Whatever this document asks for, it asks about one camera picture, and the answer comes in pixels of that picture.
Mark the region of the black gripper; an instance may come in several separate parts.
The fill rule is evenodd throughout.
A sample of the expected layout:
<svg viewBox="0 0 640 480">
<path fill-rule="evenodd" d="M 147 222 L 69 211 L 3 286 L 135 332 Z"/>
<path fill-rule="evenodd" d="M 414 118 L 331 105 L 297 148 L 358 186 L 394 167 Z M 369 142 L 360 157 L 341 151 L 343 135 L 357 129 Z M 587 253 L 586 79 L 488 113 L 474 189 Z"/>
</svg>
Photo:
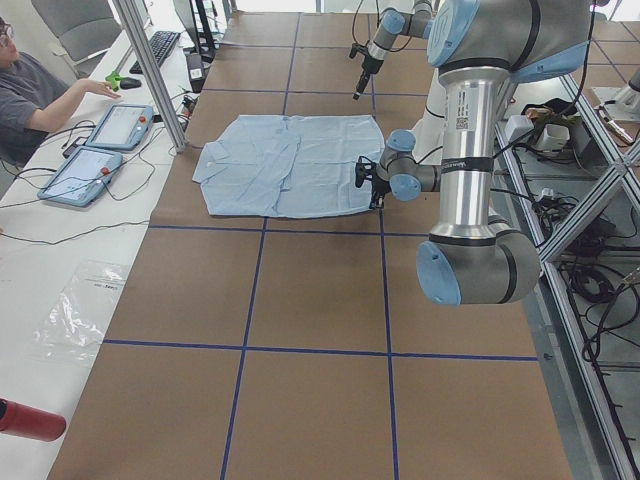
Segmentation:
<svg viewBox="0 0 640 480">
<path fill-rule="evenodd" d="M 378 47 L 367 47 L 368 54 L 363 56 L 362 62 L 362 73 L 356 85 L 355 92 L 352 96 L 353 100 L 359 100 L 361 98 L 361 93 L 367 87 L 367 84 L 372 75 L 375 75 L 379 72 L 383 61 L 384 61 L 384 51 L 379 49 Z"/>
<path fill-rule="evenodd" d="M 370 208 L 383 208 L 384 207 L 384 199 L 388 194 L 388 182 L 384 179 L 381 179 L 377 176 L 373 176 L 371 179 L 371 201 Z"/>
</svg>

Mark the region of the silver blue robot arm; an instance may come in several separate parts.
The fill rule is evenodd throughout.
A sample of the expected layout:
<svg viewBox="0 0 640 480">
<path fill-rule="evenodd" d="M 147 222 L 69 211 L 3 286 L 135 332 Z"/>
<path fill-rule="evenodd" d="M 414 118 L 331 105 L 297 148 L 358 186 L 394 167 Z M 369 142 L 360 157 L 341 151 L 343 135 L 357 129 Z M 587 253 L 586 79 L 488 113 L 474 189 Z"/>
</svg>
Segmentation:
<svg viewBox="0 0 640 480">
<path fill-rule="evenodd" d="M 417 0 L 413 2 L 410 13 L 387 7 L 380 13 L 377 30 L 370 40 L 361 44 L 353 39 L 349 58 L 354 59 L 357 54 L 363 56 L 354 100 L 364 93 L 371 77 L 379 73 L 387 54 L 394 51 L 394 43 L 399 36 L 429 38 L 438 5 L 438 1 Z"/>
<path fill-rule="evenodd" d="M 424 294 L 441 305 L 502 304 L 526 296 L 540 275 L 534 244 L 490 206 L 495 124 L 513 87 L 571 73 L 587 59 L 587 1 L 418 1 L 409 13 L 382 14 L 365 50 L 363 72 L 377 73 L 397 37 L 428 42 L 444 89 L 442 154 L 437 165 L 413 157 L 414 135 L 394 131 L 380 160 L 359 166 L 372 201 L 440 195 L 439 219 L 417 252 Z"/>
</svg>

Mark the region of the person's hand on desk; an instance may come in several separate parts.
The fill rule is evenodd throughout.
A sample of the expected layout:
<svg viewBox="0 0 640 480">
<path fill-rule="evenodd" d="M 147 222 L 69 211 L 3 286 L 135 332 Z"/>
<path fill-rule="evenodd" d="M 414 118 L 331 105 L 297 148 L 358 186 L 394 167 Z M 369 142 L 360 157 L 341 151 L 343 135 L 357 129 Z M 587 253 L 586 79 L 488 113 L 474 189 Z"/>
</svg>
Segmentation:
<svg viewBox="0 0 640 480">
<path fill-rule="evenodd" d="M 109 82 L 96 81 L 91 79 L 80 79 L 77 81 L 77 85 L 84 93 L 92 93 L 111 99 L 119 99 L 121 97 L 121 95 L 113 89 L 112 85 Z"/>
</svg>

